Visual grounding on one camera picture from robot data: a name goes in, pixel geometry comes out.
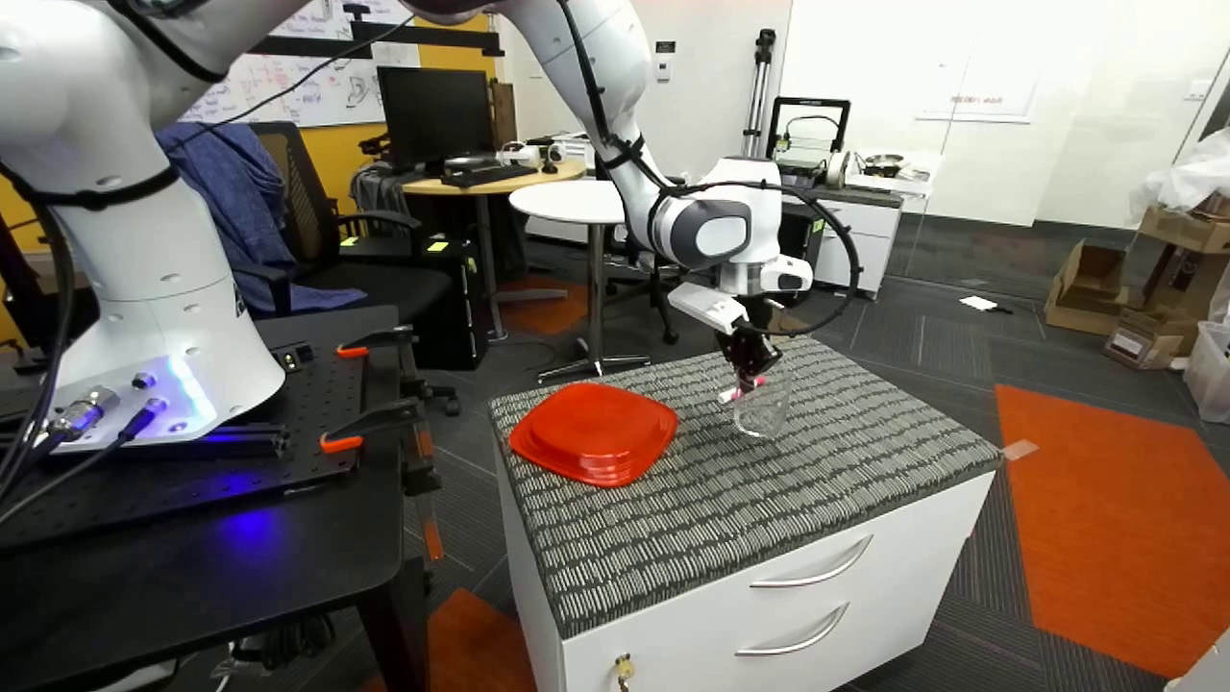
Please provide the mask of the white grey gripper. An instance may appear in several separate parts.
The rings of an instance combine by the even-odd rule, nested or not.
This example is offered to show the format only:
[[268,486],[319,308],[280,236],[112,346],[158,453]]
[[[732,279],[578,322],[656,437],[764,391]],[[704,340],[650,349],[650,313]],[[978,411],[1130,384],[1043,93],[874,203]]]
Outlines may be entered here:
[[681,280],[669,303],[715,335],[718,355],[738,376],[760,376],[779,362],[779,349],[764,335],[772,316],[770,302],[806,288],[813,264],[805,259],[770,259],[723,264],[715,285]]

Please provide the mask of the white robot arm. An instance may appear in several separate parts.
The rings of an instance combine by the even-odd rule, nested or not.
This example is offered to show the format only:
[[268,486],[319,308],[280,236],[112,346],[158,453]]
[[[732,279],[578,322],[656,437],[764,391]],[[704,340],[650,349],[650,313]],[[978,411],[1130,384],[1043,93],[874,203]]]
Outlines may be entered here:
[[[66,236],[99,321],[55,362],[40,435],[63,453],[195,441],[280,391],[286,368],[240,303],[204,198],[158,130],[307,0],[0,0],[0,170]],[[778,241],[779,170],[718,161],[696,186],[653,166],[637,127],[650,40],[632,0],[403,0],[432,18],[500,12],[585,123],[653,253],[715,273],[669,303],[738,346],[756,382],[778,349],[751,303],[805,294]]]

